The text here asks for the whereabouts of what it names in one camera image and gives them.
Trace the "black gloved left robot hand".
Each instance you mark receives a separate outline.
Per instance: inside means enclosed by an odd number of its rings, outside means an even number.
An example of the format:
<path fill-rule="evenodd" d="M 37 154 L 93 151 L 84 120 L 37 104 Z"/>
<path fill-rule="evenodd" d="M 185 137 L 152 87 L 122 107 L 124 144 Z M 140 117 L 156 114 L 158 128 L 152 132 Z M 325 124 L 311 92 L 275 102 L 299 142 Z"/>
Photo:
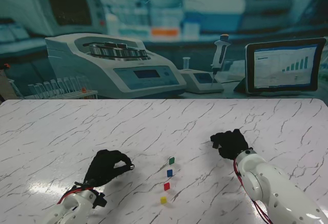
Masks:
<path fill-rule="evenodd" d="M 104 186 L 112 179 L 133 170 L 134 167 L 130 158 L 118 150 L 99 150 L 87 170 L 83 185 Z"/>

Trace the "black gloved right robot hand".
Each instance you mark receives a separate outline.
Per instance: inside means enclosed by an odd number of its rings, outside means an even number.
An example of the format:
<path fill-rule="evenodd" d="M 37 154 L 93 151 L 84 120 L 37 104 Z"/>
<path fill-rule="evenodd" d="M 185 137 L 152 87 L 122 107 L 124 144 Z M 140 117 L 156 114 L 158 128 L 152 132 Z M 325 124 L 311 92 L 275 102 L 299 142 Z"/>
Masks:
<path fill-rule="evenodd" d="M 212 148 L 217 149 L 225 159 L 235 160 L 241 152 L 249 149 L 239 129 L 216 133 L 210 137 L 210 141 L 213 143 Z"/>

